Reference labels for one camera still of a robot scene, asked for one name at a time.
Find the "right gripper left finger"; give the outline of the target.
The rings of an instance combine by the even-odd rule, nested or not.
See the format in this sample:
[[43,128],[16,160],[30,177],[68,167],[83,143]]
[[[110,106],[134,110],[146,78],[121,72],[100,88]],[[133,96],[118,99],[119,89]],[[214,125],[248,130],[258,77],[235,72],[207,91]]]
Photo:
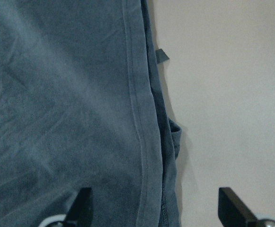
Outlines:
[[63,221],[64,227],[90,227],[92,223],[92,189],[81,188]]

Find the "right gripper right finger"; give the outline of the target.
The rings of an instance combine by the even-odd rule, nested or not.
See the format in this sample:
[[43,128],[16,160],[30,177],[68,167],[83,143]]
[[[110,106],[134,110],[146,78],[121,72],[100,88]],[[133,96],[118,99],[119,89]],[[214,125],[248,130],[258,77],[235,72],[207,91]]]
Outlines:
[[230,187],[219,188],[218,218],[223,227],[262,227],[259,219]]

